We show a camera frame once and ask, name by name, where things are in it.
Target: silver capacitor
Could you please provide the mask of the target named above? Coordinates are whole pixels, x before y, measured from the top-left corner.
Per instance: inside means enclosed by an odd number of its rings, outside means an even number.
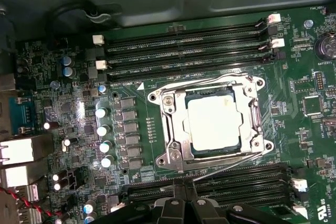
[[[76,70],[71,67],[65,67],[63,69],[63,75],[68,78],[73,78],[76,76]]]

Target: green circuit board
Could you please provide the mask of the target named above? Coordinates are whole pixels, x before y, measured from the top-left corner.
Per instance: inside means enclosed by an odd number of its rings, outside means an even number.
[[[186,32],[197,29],[210,29],[222,26],[252,23],[272,13],[281,15],[277,33],[272,38],[283,38],[285,46],[281,51],[284,59],[263,64],[250,64],[238,68],[210,69],[192,73],[161,76],[158,72],[179,66],[179,63],[154,64],[152,67],[138,67],[144,58],[114,58],[118,49],[113,48],[116,40],[130,41],[139,36],[167,34],[181,30]],[[305,27],[305,20],[312,20],[313,26]],[[248,165],[274,164],[284,162],[291,167],[304,167],[304,178],[308,182],[309,200],[293,201],[306,207],[310,223],[336,222],[336,180],[334,177],[336,156],[336,131],[323,120],[336,116],[336,76],[334,61],[320,60],[314,51],[317,40],[326,32],[336,29],[336,14],[328,13],[325,6],[286,9],[275,12],[216,17],[186,22],[158,24],[127,29],[105,31],[103,46],[92,44],[92,35],[61,38],[58,48],[49,51],[44,40],[17,43],[18,58],[27,59],[29,74],[25,76],[33,89],[36,108],[36,131],[43,130],[45,121],[58,121],[60,128],[52,130],[55,153],[49,157],[50,175],[63,169],[84,167],[86,183],[76,191],[54,191],[50,181],[50,199],[52,207],[57,209],[59,199],[69,193],[77,197],[74,217],[67,223],[82,223],[85,215],[82,208],[88,199],[97,199],[98,216],[106,215],[109,206],[106,199],[116,194],[123,185],[147,183],[155,180],[180,176],[195,176],[213,171],[213,167],[191,170],[180,174],[174,170],[159,168],[155,159],[165,151],[160,109],[148,102],[148,94],[155,89],[172,82],[216,77],[230,72],[247,72],[262,77],[266,85],[258,93],[262,115],[264,138],[274,143],[275,149]],[[260,43],[244,43],[253,46]],[[95,54],[88,49],[95,48]],[[61,59],[69,56],[75,63],[76,75],[67,78],[62,74],[64,66]],[[147,76],[134,79],[111,79],[113,75],[106,71],[96,71],[95,60],[107,59],[111,64],[129,66],[118,68],[115,76],[127,76],[134,73],[146,73]],[[214,62],[204,60],[198,64]],[[57,81],[59,88],[50,87]],[[107,90],[98,91],[99,85]],[[106,108],[108,116],[98,119],[95,111]],[[117,120],[124,112],[135,112],[129,120]],[[124,131],[119,129],[135,127],[132,136],[139,137],[139,153],[132,160],[123,158],[128,150],[123,146]],[[108,125],[110,132],[100,137],[97,128]],[[65,137],[78,137],[79,143],[68,150],[62,150],[61,141]],[[103,168],[100,161],[106,154],[99,151],[103,141],[113,144],[109,152],[114,159],[113,165]]]

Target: capacitor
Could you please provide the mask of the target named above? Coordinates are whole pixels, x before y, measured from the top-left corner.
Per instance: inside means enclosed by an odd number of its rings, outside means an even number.
[[[59,84],[58,81],[52,81],[52,82],[50,83],[50,87],[51,87],[52,89],[59,89],[60,84]]]
[[[110,126],[108,125],[102,125],[97,129],[97,134],[99,136],[105,136],[109,132],[110,132]]]
[[[103,153],[107,153],[112,148],[112,143],[110,141],[104,141],[99,145],[99,150]]]
[[[76,76],[76,70],[71,67],[65,67],[63,69],[63,75],[65,77],[73,78]]]
[[[323,61],[336,59],[335,33],[324,34],[316,41],[314,50],[317,57]]]
[[[53,181],[60,181],[61,179],[64,179],[68,175],[68,171],[63,169],[60,170],[58,173],[55,173],[53,175]]]
[[[69,147],[70,145],[78,144],[78,138],[72,137],[72,138],[66,138],[64,139],[64,145],[66,147]]]
[[[65,214],[63,214],[62,216],[58,217],[55,220],[55,224],[64,224],[65,221],[69,218],[70,218],[70,213],[66,212]]]
[[[98,91],[101,93],[105,93],[106,92],[106,86],[105,85],[99,85],[98,86]]]
[[[26,68],[26,67],[21,67],[21,66],[17,67],[16,71],[17,71],[18,73],[21,73],[21,74],[28,74],[28,73],[29,73],[28,68]]]
[[[43,125],[43,128],[45,130],[54,130],[54,129],[58,129],[59,128],[59,122],[46,122]]]
[[[54,184],[54,189],[56,191],[61,190],[62,188],[66,187],[69,185],[69,180],[67,178],[62,179],[61,181],[57,182]]]
[[[92,213],[95,208],[96,208],[96,203],[93,200],[89,199],[88,201],[86,201],[83,207],[83,212],[88,215]]]
[[[107,109],[105,108],[99,108],[96,110],[96,117],[98,118],[103,118],[104,116],[106,116],[108,113]]]
[[[107,155],[101,160],[101,166],[104,168],[109,168],[113,162],[114,158],[111,155]]]
[[[86,218],[84,219],[84,224],[88,224],[90,222],[93,222],[94,220],[96,220],[96,218],[97,218],[97,213],[92,212],[92,213],[90,213],[86,216]]]
[[[69,56],[62,57],[61,63],[63,66],[66,66],[66,67],[73,67],[75,64],[75,62]]]

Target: screw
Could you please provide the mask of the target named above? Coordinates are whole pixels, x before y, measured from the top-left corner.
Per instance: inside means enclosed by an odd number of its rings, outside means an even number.
[[[143,210],[145,210],[144,207],[137,207],[137,208],[136,208],[136,211],[143,211]]]
[[[234,206],[233,210],[235,210],[236,212],[241,212],[243,208],[241,206]]]
[[[178,160],[180,158],[180,153],[178,151],[173,151],[171,157],[173,160]]]
[[[170,95],[168,95],[165,98],[163,98],[163,104],[166,105],[166,106],[172,105],[173,102],[174,102],[174,98],[171,97]]]
[[[303,26],[306,29],[312,28],[314,25],[314,21],[312,21],[311,19],[307,19],[306,21],[304,21]]]
[[[197,204],[199,204],[199,205],[205,205],[206,204],[206,201],[205,200],[203,200],[203,199],[199,199],[198,201],[197,201]]]

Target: electrolytic capacitor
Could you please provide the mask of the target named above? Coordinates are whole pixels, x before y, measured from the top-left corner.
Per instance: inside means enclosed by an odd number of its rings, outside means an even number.
[[[99,145],[99,150],[103,153],[107,153],[112,148],[112,143],[108,140],[102,142]]]
[[[88,214],[86,216],[86,218],[84,219],[84,224],[91,223],[94,220],[96,220],[96,218],[97,218],[97,213],[96,212],[92,212],[92,213],[90,213],[90,214]]]
[[[66,138],[64,139],[63,143],[66,147],[69,147],[70,145],[78,144],[78,138],[76,137]]]
[[[109,132],[110,132],[110,126],[108,125],[102,125],[97,129],[97,134],[99,136],[105,136]]]
[[[106,86],[105,85],[99,85],[98,86],[98,91],[101,93],[105,93],[106,92]]]
[[[105,108],[99,108],[96,110],[96,117],[98,118],[103,118],[104,116],[106,116],[108,113],[107,109]]]
[[[69,185],[69,180],[67,178],[62,179],[61,181],[57,182],[54,184],[54,189],[56,191],[61,190],[62,188],[66,187]]]
[[[54,129],[58,129],[59,128],[59,122],[46,122],[43,125],[43,128],[45,130],[54,130]]]
[[[55,173],[53,175],[53,181],[60,181],[61,179],[64,179],[68,175],[68,171],[63,169],[60,170],[58,173]]]
[[[66,212],[65,214],[63,214],[62,216],[58,217],[56,220],[55,220],[55,224],[64,224],[65,221],[67,219],[70,218],[70,213]]]
[[[71,67],[65,67],[63,69],[63,75],[65,77],[73,78],[76,76],[76,70]]]
[[[69,56],[62,57],[61,63],[63,66],[66,66],[66,67],[73,67],[75,64],[75,62]]]
[[[84,207],[83,207],[83,212],[86,213],[87,215],[92,213],[96,208],[96,203],[93,200],[88,200],[86,201]]]
[[[104,168],[109,168],[113,162],[114,158],[111,155],[107,155],[101,160],[101,166]]]

